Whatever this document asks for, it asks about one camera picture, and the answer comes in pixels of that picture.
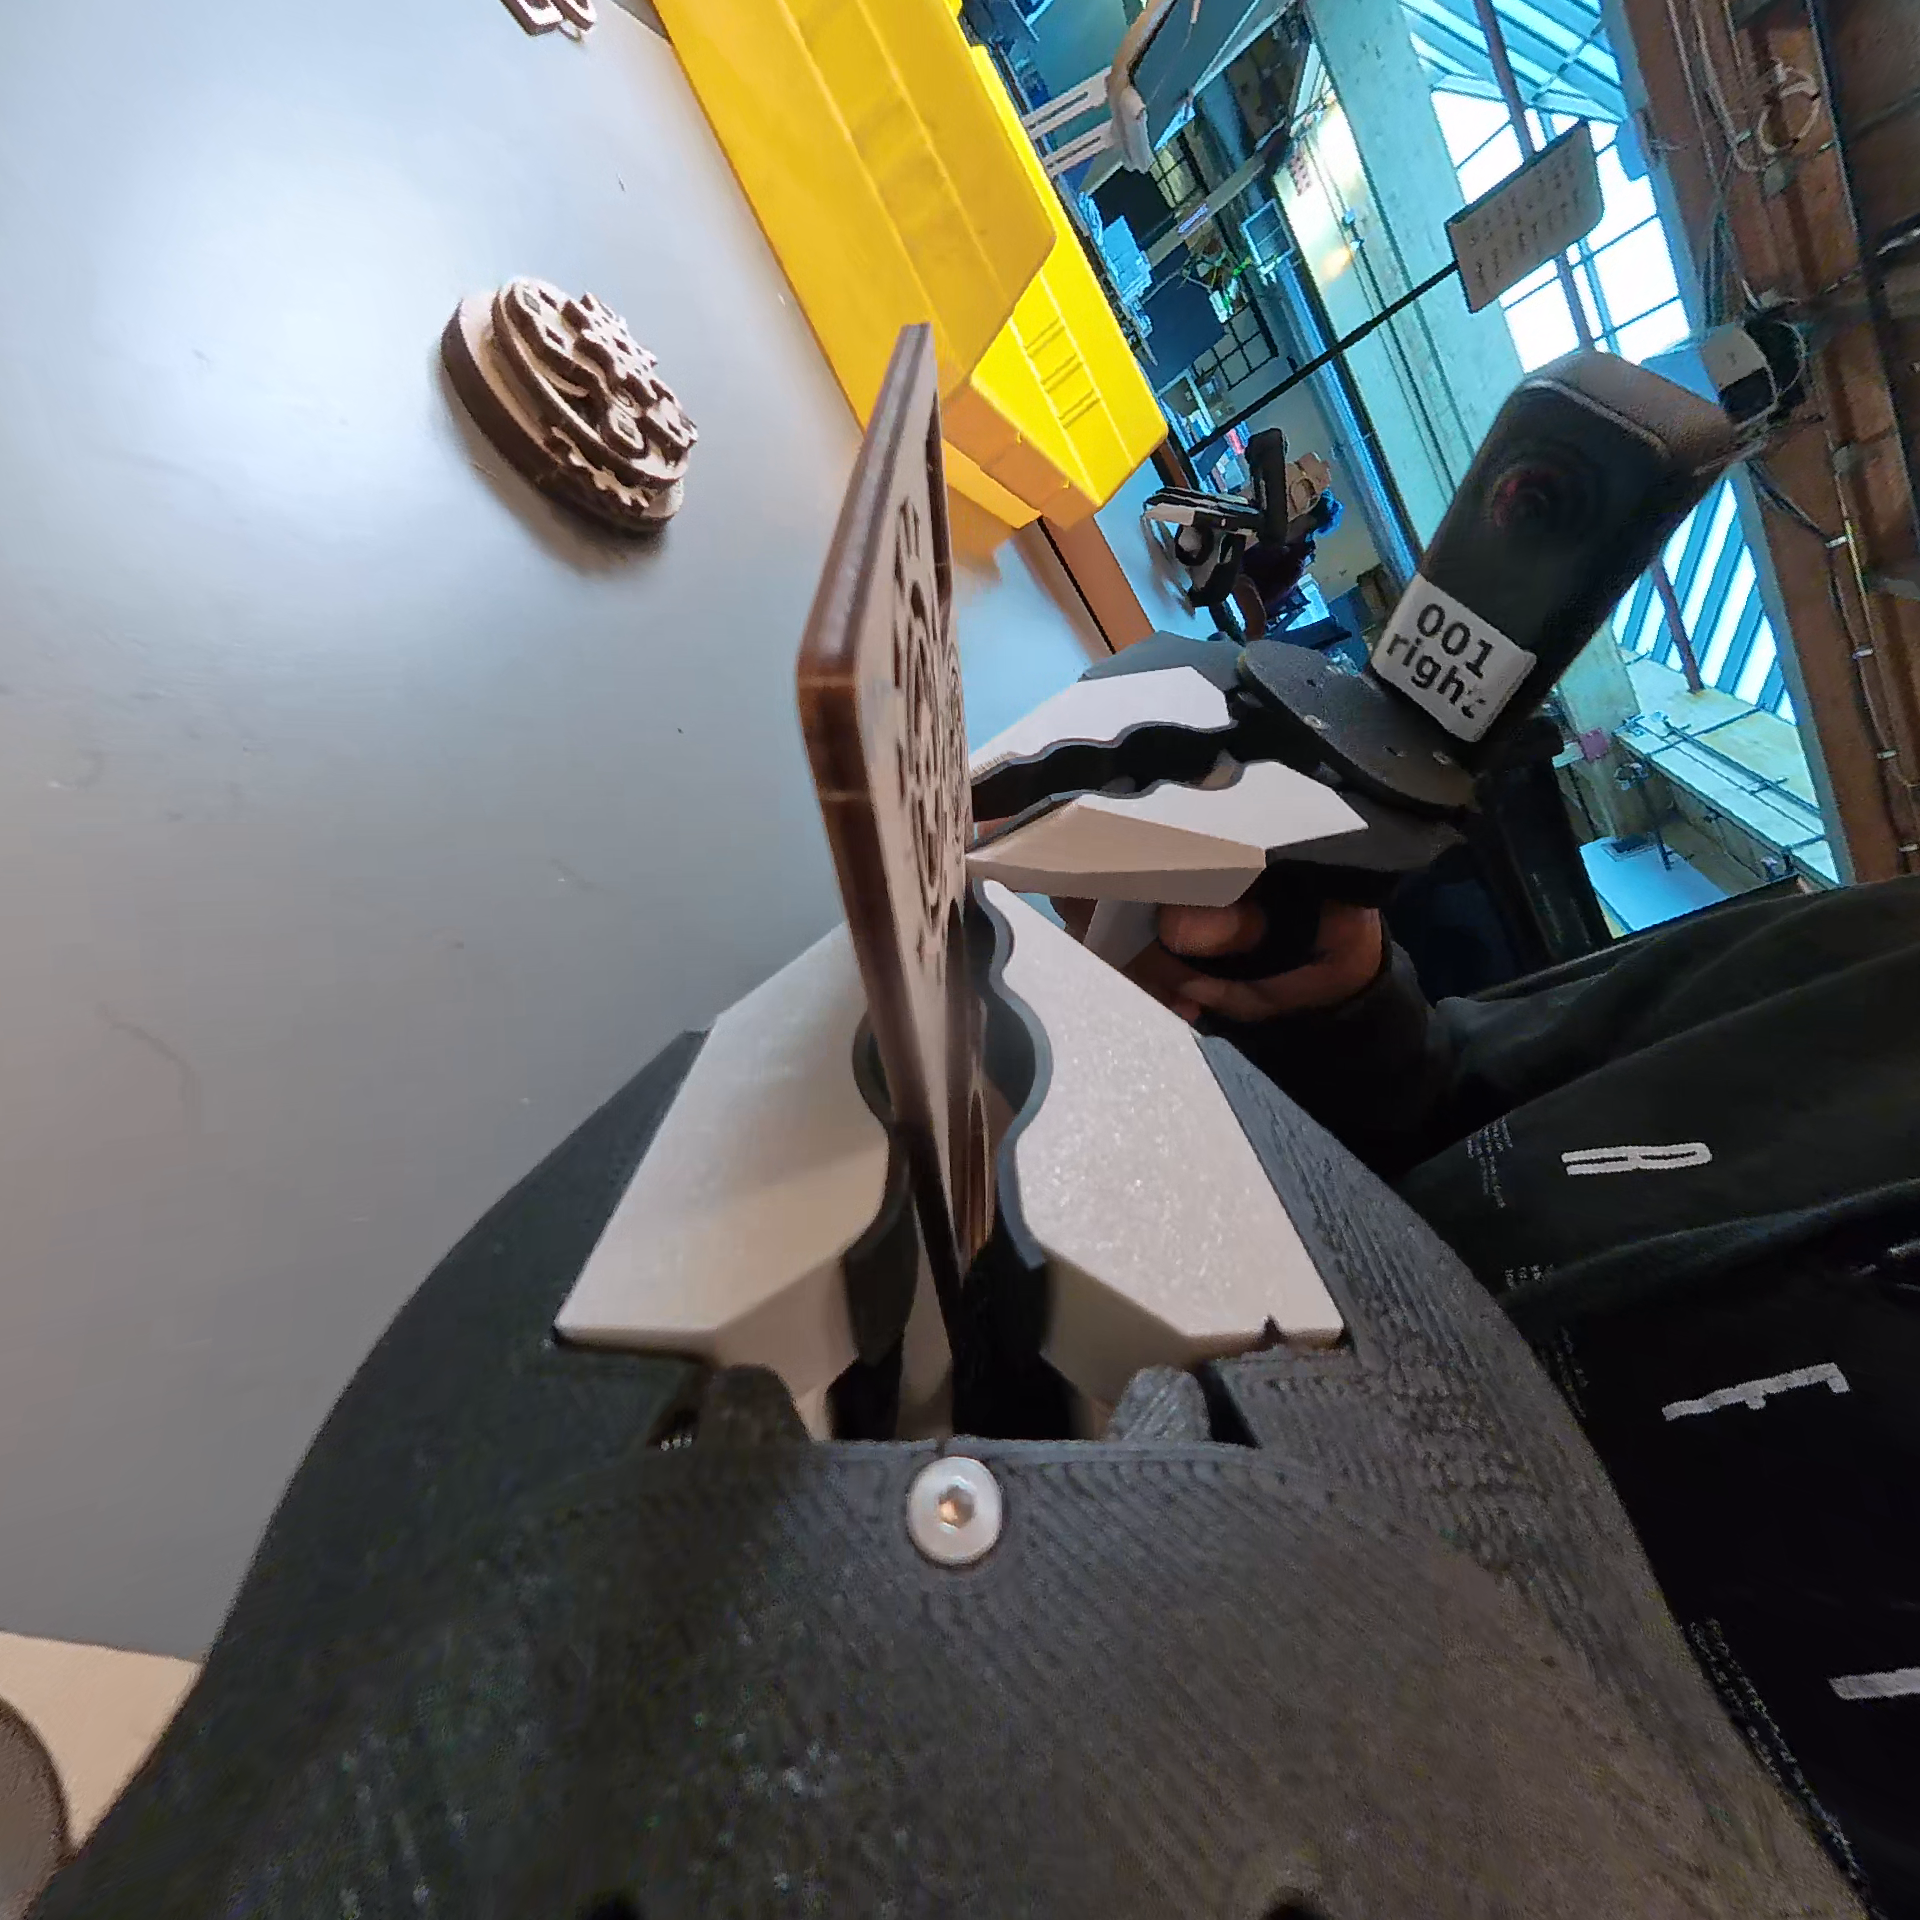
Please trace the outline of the black white tool pile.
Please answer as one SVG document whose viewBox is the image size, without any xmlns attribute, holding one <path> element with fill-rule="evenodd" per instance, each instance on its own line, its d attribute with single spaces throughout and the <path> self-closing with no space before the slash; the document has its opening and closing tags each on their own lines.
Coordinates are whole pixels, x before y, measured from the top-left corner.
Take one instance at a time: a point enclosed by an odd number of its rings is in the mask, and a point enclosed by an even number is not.
<svg viewBox="0 0 1920 1920">
<path fill-rule="evenodd" d="M 1326 460 L 1291 459 L 1278 425 L 1247 441 L 1245 471 L 1243 493 L 1150 493 L 1143 522 L 1184 576 L 1187 609 L 1256 641 L 1301 595 L 1317 541 L 1339 529 L 1344 507 Z"/>
</svg>

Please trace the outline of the grey desk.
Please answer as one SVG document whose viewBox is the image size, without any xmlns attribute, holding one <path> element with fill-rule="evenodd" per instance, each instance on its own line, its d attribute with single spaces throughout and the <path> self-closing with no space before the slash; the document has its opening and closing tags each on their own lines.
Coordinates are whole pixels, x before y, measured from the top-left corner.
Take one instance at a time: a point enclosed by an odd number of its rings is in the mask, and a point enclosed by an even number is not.
<svg viewBox="0 0 1920 1920">
<path fill-rule="evenodd" d="M 605 300 L 619 537 L 443 327 Z M 2 1627 L 203 1657 L 390 1315 L 840 902 L 861 428 L 649 2 L 2 5 Z"/>
</svg>

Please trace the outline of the round wooden gear model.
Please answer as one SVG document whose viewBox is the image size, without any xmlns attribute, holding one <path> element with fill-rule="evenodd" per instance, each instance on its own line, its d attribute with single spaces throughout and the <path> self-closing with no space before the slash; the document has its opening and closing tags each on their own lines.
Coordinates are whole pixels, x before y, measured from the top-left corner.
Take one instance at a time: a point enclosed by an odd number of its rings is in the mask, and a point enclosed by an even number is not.
<svg viewBox="0 0 1920 1920">
<path fill-rule="evenodd" d="M 680 510 L 698 431 L 605 300 L 536 275 L 473 293 L 443 371 L 484 441 L 573 515 L 645 537 Z"/>
</svg>

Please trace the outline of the yellow plastic bin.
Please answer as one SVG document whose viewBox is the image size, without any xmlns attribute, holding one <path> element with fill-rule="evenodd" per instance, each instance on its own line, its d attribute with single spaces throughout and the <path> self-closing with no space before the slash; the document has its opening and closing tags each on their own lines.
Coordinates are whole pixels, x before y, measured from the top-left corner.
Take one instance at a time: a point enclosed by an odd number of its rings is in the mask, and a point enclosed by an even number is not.
<svg viewBox="0 0 1920 1920">
<path fill-rule="evenodd" d="M 927 327 L 949 490 L 1096 516 L 1163 411 L 994 61 L 955 2 L 657 2 L 856 424 Z"/>
</svg>

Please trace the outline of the hanging white sign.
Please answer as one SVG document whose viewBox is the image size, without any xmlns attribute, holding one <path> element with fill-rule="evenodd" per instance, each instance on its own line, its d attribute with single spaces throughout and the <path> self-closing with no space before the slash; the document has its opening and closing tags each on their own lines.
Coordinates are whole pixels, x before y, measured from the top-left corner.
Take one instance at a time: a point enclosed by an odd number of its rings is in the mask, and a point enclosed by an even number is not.
<svg viewBox="0 0 1920 1920">
<path fill-rule="evenodd" d="M 1470 315 L 1571 252 L 1602 218 L 1592 124 L 1579 120 L 1458 209 L 1444 233 Z"/>
</svg>

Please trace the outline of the person's right forearm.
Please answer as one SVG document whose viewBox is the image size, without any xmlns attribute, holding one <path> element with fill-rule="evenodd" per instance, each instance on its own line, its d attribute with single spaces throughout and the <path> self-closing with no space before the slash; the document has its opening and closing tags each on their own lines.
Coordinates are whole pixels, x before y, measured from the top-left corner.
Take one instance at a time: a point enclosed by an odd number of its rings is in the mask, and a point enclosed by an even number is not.
<svg viewBox="0 0 1920 1920">
<path fill-rule="evenodd" d="M 1420 992 L 1404 948 L 1385 940 L 1373 983 L 1335 1011 L 1203 1024 L 1367 1172 L 1401 1180 L 1461 1139 L 1470 1118 L 1441 1011 Z"/>
</svg>

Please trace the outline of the black printed hoodie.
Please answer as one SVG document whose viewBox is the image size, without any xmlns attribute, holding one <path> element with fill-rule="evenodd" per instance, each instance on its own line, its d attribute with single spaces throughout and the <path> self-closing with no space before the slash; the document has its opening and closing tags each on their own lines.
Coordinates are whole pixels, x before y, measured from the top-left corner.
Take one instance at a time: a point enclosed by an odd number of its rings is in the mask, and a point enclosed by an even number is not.
<svg viewBox="0 0 1920 1920">
<path fill-rule="evenodd" d="M 1404 1197 L 1607 1466 L 1736 1726 L 1916 1915 L 1916 879 L 1429 1014 Z"/>
</svg>

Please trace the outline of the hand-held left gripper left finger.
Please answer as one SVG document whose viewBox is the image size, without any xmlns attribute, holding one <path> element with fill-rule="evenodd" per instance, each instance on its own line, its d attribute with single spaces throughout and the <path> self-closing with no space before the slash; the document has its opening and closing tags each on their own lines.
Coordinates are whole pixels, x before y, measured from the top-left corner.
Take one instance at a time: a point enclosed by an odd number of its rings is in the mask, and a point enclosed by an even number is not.
<svg viewBox="0 0 1920 1920">
<path fill-rule="evenodd" d="M 867 1014 L 840 926 L 714 1023 L 556 1337 L 764 1368 L 812 1438 L 855 1431 L 830 1390 L 883 1365 L 915 1302 L 908 1166 L 856 1071 Z"/>
</svg>

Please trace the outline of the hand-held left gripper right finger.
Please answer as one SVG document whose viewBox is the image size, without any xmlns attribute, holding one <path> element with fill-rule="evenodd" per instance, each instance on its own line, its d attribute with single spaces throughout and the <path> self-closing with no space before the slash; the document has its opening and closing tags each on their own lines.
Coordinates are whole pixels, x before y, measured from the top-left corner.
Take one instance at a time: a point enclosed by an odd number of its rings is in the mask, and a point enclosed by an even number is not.
<svg viewBox="0 0 1920 1920">
<path fill-rule="evenodd" d="M 1344 1318 L 1198 1033 L 1005 885 L 994 983 L 1038 1024 L 1036 1109 L 1012 1121 L 1012 1209 L 1043 1266 L 1038 1357 L 1116 1409 L 1143 1368 L 1267 1346 L 1329 1350 Z"/>
</svg>

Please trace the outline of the ring-pattern wooden puzzle sheet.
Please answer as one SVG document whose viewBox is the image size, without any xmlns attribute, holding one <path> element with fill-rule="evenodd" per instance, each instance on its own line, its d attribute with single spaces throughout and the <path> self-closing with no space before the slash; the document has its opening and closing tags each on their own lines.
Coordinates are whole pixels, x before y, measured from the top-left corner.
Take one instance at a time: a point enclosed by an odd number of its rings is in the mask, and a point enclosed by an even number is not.
<svg viewBox="0 0 1920 1920">
<path fill-rule="evenodd" d="M 933 328 L 899 333 L 796 657 L 796 703 L 927 1259 L 993 1231 L 968 962 L 972 780 Z"/>
</svg>

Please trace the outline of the person's right hand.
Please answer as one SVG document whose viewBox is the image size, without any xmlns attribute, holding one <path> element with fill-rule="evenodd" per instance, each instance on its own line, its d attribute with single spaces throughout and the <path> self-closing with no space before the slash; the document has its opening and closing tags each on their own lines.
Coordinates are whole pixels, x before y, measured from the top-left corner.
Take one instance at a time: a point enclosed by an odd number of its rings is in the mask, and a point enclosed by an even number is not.
<svg viewBox="0 0 1920 1920">
<path fill-rule="evenodd" d="M 1260 948 L 1265 917 L 1253 898 L 1229 908 L 1160 908 L 1156 946 L 1143 954 L 1143 982 L 1184 1023 L 1272 1023 L 1325 1014 L 1361 995 L 1385 967 L 1385 929 L 1376 908 L 1325 902 L 1310 958 L 1265 979 L 1200 971 L 1200 958 L 1238 958 Z"/>
</svg>

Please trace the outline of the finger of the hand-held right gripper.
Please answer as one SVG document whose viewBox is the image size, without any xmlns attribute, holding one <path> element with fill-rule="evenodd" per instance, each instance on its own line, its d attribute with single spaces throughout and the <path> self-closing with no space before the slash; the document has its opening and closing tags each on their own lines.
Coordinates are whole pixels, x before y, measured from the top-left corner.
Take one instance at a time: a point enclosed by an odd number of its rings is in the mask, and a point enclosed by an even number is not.
<svg viewBox="0 0 1920 1920">
<path fill-rule="evenodd" d="M 1081 792 L 1036 805 L 968 854 L 974 882 L 1019 895 L 1090 902 L 1090 951 L 1125 968 L 1156 942 L 1163 908 L 1260 898 L 1260 946 L 1198 958 L 1222 979 L 1310 962 L 1334 885 L 1361 870 L 1367 822 L 1334 788 L 1284 763 L 1237 767 L 1222 785 L 1156 780 L 1137 797 Z"/>
<path fill-rule="evenodd" d="M 1002 822 L 1071 797 L 1198 780 L 1238 714 L 1191 666 L 1078 681 L 972 751 L 972 816 Z"/>
</svg>

